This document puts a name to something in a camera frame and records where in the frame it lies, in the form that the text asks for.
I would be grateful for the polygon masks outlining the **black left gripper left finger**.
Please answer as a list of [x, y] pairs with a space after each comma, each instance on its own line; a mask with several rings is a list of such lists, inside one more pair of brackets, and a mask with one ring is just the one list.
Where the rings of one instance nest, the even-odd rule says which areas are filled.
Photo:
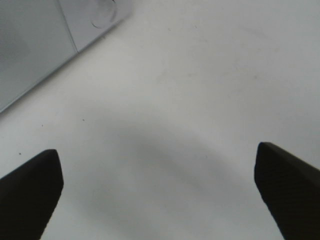
[[0, 238], [39, 240], [64, 187], [57, 150], [46, 149], [0, 179]]

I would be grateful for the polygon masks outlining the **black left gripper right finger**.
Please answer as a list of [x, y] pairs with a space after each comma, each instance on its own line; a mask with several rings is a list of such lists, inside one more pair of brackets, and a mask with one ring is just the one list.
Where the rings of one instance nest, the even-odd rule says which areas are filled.
[[260, 142], [254, 182], [285, 240], [320, 238], [320, 171], [271, 142]]

